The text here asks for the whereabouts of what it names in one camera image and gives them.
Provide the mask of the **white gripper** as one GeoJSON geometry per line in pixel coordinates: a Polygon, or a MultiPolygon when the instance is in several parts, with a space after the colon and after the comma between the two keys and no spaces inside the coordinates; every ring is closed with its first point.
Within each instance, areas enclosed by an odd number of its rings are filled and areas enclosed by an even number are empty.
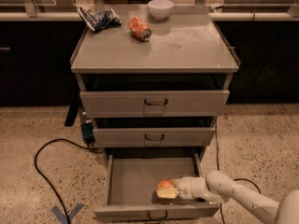
{"type": "Polygon", "coordinates": [[[163,199],[175,199],[177,196],[184,200],[192,200],[192,189],[191,189],[190,177],[183,177],[181,179],[170,179],[170,183],[175,187],[166,187],[163,189],[157,189],[156,193],[159,198],[163,199]]]}

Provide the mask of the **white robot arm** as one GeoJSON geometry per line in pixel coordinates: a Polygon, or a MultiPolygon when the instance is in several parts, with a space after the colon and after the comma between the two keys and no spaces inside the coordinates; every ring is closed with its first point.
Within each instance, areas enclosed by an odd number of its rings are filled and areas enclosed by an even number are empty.
{"type": "Polygon", "coordinates": [[[221,171],[212,171],[206,177],[163,179],[156,186],[156,194],[165,199],[201,198],[213,203],[226,203],[233,199],[263,224],[299,224],[298,189],[276,202],[236,183],[221,171]]]}

